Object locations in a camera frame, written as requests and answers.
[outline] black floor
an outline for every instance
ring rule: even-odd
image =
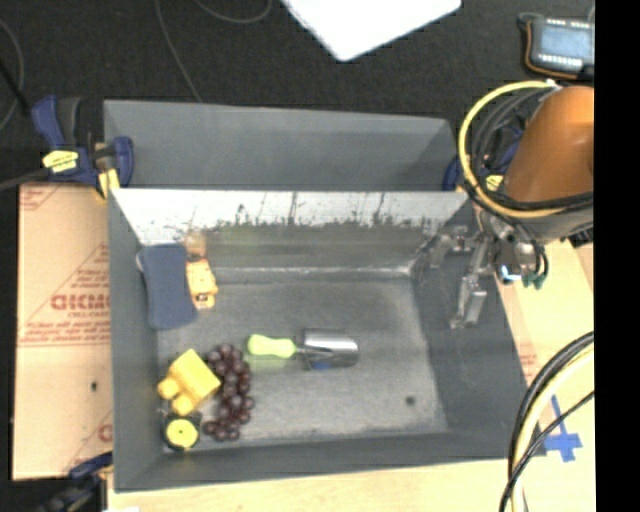
[[[202,1],[231,15],[249,16],[265,5],[265,0]],[[519,13],[586,18],[592,7],[592,0],[464,1],[455,14],[424,30],[340,63],[277,0],[266,18],[251,25],[216,19],[190,0],[158,2],[184,68],[206,102],[435,116],[447,119],[454,132],[488,91],[504,83],[541,78],[522,65]],[[393,9],[394,3],[388,4]],[[80,140],[89,133],[99,139],[104,98],[195,101],[156,14],[154,0],[2,0],[0,58],[17,78],[18,60],[6,26],[24,56],[26,101],[33,103],[48,94],[83,97]],[[0,126],[13,98],[0,76]],[[29,117],[16,109],[0,131],[0,180],[37,168],[44,149]],[[0,193],[0,222],[0,509],[11,512],[28,510],[62,482],[9,481],[15,190]],[[46,265],[46,255],[42,259]]]

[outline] green handle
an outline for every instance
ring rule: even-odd
[[[252,355],[277,356],[283,359],[289,359],[298,351],[298,347],[291,339],[269,338],[262,334],[251,335],[247,342],[247,349]]]

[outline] wooden surface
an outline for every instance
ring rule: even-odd
[[[547,247],[550,276],[541,290],[516,284],[500,292],[523,361],[525,375],[558,349],[593,330],[593,246],[575,250],[568,242]],[[564,409],[594,386],[593,367],[571,380],[557,397]],[[541,424],[551,421],[549,408]],[[565,422],[582,444],[575,460],[549,451],[529,465],[523,483],[531,510],[596,509],[594,401]],[[109,510],[140,512],[297,511],[496,511],[506,483],[506,461],[477,461],[328,477],[202,485],[177,490],[115,493]]]

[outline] white paper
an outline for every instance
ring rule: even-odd
[[[407,35],[460,7],[461,0],[282,0],[338,60]]]

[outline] metal scoop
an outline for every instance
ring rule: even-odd
[[[247,343],[252,355],[271,355],[282,359],[299,356],[308,370],[353,366],[358,362],[358,344],[338,331],[305,329],[298,345],[289,338],[269,338],[254,334]]]

